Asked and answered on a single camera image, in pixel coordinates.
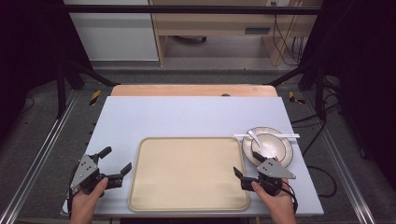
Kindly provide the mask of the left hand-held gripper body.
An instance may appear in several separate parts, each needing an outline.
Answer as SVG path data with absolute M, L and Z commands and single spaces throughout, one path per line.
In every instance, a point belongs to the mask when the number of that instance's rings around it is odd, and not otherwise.
M 78 162 L 77 170 L 74 172 L 70 184 L 70 190 L 73 195 L 80 191 L 91 193 L 97 184 L 104 178 L 108 179 L 106 189 L 116 189 L 122 187 L 124 171 L 115 175 L 105 175 L 100 172 L 98 162 L 104 158 L 106 153 L 93 155 L 83 155 Z

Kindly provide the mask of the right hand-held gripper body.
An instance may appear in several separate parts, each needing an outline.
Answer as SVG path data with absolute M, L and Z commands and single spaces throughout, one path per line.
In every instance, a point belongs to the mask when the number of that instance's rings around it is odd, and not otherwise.
M 257 167 L 258 176 L 247 177 L 240 174 L 241 189 L 253 191 L 252 182 L 257 182 L 271 196 L 276 196 L 282 190 L 283 179 L 295 179 L 296 175 L 283 167 L 275 159 L 265 159 Z

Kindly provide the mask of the person's left hand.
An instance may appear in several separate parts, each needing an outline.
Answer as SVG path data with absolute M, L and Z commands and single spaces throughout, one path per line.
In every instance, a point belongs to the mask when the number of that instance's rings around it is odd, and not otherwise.
M 108 178 L 102 179 L 90 194 L 79 192 L 72 202 L 71 217 L 93 217 L 95 207 L 107 186 Z

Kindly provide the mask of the person's right hand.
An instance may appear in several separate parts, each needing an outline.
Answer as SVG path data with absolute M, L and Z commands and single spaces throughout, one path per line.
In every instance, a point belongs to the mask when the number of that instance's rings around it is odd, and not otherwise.
M 265 203 L 268 208 L 270 217 L 295 217 L 292 205 L 292 198 L 286 192 L 280 192 L 276 196 L 269 195 L 262 186 L 251 182 L 251 186 L 258 197 Z

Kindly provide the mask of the white ceramic spoon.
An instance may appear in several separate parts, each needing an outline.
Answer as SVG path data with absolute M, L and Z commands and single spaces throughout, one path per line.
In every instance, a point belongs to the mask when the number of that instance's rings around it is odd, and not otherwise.
M 266 149 L 265 146 L 264 146 L 264 144 L 262 143 L 262 141 L 258 138 L 258 136 L 257 136 L 253 131 L 249 130 L 247 133 L 248 133 L 248 134 L 252 137 L 252 139 L 258 144 L 260 150 Z

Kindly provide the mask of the white rimmed plate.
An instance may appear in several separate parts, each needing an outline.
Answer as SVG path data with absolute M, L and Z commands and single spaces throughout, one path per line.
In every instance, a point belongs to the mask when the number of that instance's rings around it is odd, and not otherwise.
M 261 133 L 280 134 L 280 131 L 270 128 L 270 127 L 256 127 L 256 128 L 251 129 L 251 131 L 253 131 L 256 135 L 261 134 Z M 286 155 L 282 160 L 280 160 L 280 163 L 284 167 L 287 167 L 293 159 L 293 149 L 292 149 L 291 143 L 288 138 L 282 137 L 280 139 L 282 140 L 282 142 L 286 148 Z M 252 155 L 252 152 L 253 152 L 253 150 L 251 149 L 252 140 L 253 140 L 252 137 L 243 137 L 242 138 L 242 149 L 244 150 L 244 153 L 245 153 L 247 159 L 254 165 L 259 166 L 261 163 L 259 161 L 257 161 Z

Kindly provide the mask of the white chopstick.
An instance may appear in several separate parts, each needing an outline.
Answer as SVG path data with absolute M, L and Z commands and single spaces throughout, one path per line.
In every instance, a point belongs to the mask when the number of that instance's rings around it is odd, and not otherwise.
M 275 137 L 279 137 L 279 138 L 300 138 L 300 135 L 295 133 L 295 134 L 275 134 L 275 133 L 265 133 L 265 134 L 270 134 L 273 135 Z M 252 135 L 246 133 L 246 134 L 234 134 L 234 137 L 252 137 Z

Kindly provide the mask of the beige plastic tray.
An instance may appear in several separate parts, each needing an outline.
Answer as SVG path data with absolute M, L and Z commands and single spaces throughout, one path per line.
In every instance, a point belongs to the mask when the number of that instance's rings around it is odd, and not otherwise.
M 249 197 L 234 169 L 245 170 L 235 138 L 146 138 L 136 156 L 129 206 L 136 212 L 243 210 Z

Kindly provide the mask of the yellow black tape marker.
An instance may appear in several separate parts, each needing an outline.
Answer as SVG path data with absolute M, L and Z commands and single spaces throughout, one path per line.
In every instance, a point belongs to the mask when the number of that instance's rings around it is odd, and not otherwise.
M 97 102 L 97 99 L 99 98 L 99 96 L 100 96 L 100 93 L 101 93 L 101 91 L 95 91 L 93 94 L 92 94 L 92 98 L 91 98 L 91 100 L 90 100 L 90 102 L 89 102 L 89 105 L 95 105 L 95 103 Z

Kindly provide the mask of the black metal stand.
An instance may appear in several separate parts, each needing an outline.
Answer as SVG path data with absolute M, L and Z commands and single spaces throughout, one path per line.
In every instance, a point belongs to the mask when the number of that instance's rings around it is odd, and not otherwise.
M 323 103 L 323 90 L 325 84 L 325 72 L 322 63 L 309 60 L 306 63 L 298 65 L 295 69 L 289 71 L 286 75 L 279 77 L 269 82 L 272 87 L 277 87 L 281 83 L 302 74 L 298 87 L 301 91 L 307 91 L 316 84 L 315 92 L 315 112 L 322 120 L 326 119 L 324 103 Z
M 100 76 L 99 74 L 94 72 L 92 68 L 84 66 L 75 61 L 60 62 L 56 67 L 56 83 L 58 95 L 57 118 L 60 118 L 66 110 L 65 82 L 68 81 L 73 90 L 81 90 L 84 87 L 84 82 L 80 77 L 81 74 L 85 74 L 108 87 L 117 86 L 116 82 Z

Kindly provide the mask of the light wooden table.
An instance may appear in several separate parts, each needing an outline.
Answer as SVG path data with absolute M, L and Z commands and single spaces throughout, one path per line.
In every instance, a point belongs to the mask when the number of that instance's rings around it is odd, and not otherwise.
M 144 84 L 118 85 L 111 96 L 248 96 L 277 97 L 276 89 L 269 85 L 219 84 Z

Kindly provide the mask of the white cabinet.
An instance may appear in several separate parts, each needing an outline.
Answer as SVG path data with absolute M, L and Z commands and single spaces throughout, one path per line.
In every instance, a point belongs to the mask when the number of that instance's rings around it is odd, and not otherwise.
M 158 61 L 149 13 L 71 13 L 92 62 Z

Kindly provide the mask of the light wooden desk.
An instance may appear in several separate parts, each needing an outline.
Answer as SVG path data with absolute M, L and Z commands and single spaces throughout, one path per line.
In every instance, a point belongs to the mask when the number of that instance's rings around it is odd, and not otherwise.
M 323 0 L 148 0 L 152 6 L 321 7 Z M 294 37 L 307 39 L 315 15 L 162 14 L 151 15 L 157 49 L 164 56 L 168 36 L 255 35 L 278 65 Z

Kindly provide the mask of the silver floor rail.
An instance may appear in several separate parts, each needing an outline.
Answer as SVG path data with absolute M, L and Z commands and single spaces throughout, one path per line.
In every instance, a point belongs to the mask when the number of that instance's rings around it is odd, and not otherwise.
M 321 114 L 324 118 L 321 123 L 321 127 L 318 128 L 318 138 L 324 145 L 324 149 L 327 151 L 329 160 L 332 162 L 333 169 L 337 173 L 338 179 L 343 186 L 344 192 L 348 197 L 349 203 L 354 210 L 359 223 L 375 224 L 375 218 L 368 204 L 364 200 L 352 173 L 347 167 L 346 161 L 342 158 L 330 131 L 326 127 L 326 124 L 329 121 L 327 118 L 328 110 L 333 111 L 336 107 L 339 107 L 339 103 L 331 94 L 327 94 L 323 99 L 320 99 L 318 96 L 314 96 L 310 92 L 305 92 L 304 98 L 310 110 L 313 113 Z
M 66 94 L 58 111 L 57 97 L 33 93 L 6 141 L 0 145 L 0 224 L 13 224 L 78 98 Z

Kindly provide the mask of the black horizontal frame bar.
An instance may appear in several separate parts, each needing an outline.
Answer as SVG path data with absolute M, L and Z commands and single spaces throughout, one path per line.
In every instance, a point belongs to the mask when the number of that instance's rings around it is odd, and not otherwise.
M 71 13 L 318 15 L 322 12 L 321 7 L 64 5 L 61 9 Z

